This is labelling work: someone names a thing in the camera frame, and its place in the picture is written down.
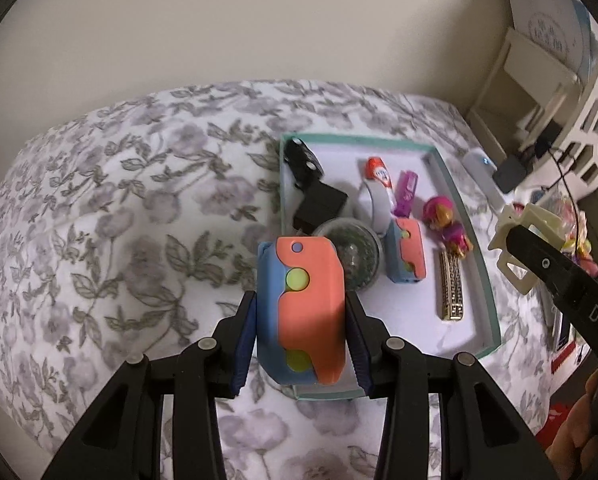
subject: floral bedspread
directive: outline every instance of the floral bedspread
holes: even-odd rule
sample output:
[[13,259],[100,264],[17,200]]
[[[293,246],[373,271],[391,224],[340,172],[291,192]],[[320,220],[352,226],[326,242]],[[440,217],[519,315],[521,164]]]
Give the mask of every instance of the floral bedspread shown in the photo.
[[[487,247],[495,218],[460,164],[477,142],[444,102],[243,81],[163,91],[53,128],[26,144],[0,186],[0,406],[41,447],[57,450],[127,354],[175,354],[235,312],[254,287],[257,244],[279,233],[278,138],[288,131],[434,144]],[[484,256],[503,345],[483,363],[537,431],[550,389],[539,299],[519,296],[496,253]],[[253,358],[241,395],[218,402],[228,479],[371,478],[384,411],[368,399],[294,400]],[[434,397],[430,421],[434,476]]]

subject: black cable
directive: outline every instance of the black cable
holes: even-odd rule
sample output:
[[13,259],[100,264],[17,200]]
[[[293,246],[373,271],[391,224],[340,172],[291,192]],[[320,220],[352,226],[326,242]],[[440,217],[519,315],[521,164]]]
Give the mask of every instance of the black cable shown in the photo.
[[[565,177],[566,177],[566,175],[570,174],[571,172],[572,172],[572,168],[570,168],[569,170],[567,170],[567,171],[566,171],[566,173],[564,173],[564,174],[563,174],[563,178],[565,178]],[[561,182],[561,177],[559,177],[559,178],[557,179],[557,181],[556,181],[554,184],[552,184],[552,185],[551,185],[551,186],[550,186],[550,187],[549,187],[549,188],[546,190],[546,192],[549,192],[549,191],[551,191],[553,187],[555,187],[557,184],[559,184],[559,182]]]
[[570,202],[572,202],[572,208],[573,208],[574,214],[575,214],[575,226],[576,226],[575,252],[574,252],[574,255],[576,256],[576,250],[578,248],[579,230],[578,230],[578,211],[576,210],[575,199],[572,196],[572,193],[570,192],[570,188],[568,187],[568,183],[566,182],[566,176],[563,173],[563,170],[561,169],[559,161],[557,161],[557,157],[554,156],[554,152],[552,150],[548,150],[548,153],[550,153],[550,156],[552,157],[552,160],[554,160],[554,163],[557,165],[557,169],[559,170],[559,174],[561,176],[561,178],[559,180],[562,180],[563,184],[565,184],[566,191],[568,192],[568,196],[570,197]]

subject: gold bar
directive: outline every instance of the gold bar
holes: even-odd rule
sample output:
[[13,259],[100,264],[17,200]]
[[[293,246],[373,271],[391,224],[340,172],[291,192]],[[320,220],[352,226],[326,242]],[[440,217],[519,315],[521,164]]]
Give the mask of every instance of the gold bar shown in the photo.
[[463,319],[463,292],[459,258],[448,251],[439,252],[441,263],[441,292],[444,320],[460,321]]

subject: red and white tube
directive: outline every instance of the red and white tube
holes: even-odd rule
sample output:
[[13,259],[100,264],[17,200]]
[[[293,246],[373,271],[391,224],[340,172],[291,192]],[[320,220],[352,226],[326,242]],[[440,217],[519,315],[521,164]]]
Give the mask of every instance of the red and white tube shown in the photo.
[[390,200],[391,212],[397,206],[397,200],[394,196],[393,181],[390,180],[390,174],[385,167],[383,160],[379,156],[371,156],[365,163],[365,177],[370,180],[381,182],[388,194]]

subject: red object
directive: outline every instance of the red object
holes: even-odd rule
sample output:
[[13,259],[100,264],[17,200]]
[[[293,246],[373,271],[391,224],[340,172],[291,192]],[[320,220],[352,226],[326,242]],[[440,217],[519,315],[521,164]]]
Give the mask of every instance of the red object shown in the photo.
[[523,214],[524,209],[525,209],[525,205],[523,205],[522,203],[519,203],[519,202],[512,202],[512,207],[514,207],[514,212],[517,213],[518,215]]
[[572,352],[575,351],[576,343],[574,341],[570,342],[568,346],[566,346],[560,353],[557,355],[552,363],[550,363],[550,369],[552,370],[552,374],[556,372],[559,367],[563,364],[568,357],[572,355]]
[[571,409],[571,406],[566,406],[565,404],[555,404],[550,407],[548,420],[536,436],[536,439],[539,441],[539,444],[541,444],[541,447],[543,447],[543,450],[548,449],[552,445],[554,437],[557,436],[557,431],[559,431],[561,425],[568,418]]
[[371,156],[365,163],[365,177],[368,180],[378,180],[383,184],[383,187],[388,193],[390,204],[394,209],[397,205],[397,200],[394,198],[393,181],[390,180],[388,168],[385,167],[380,156]]

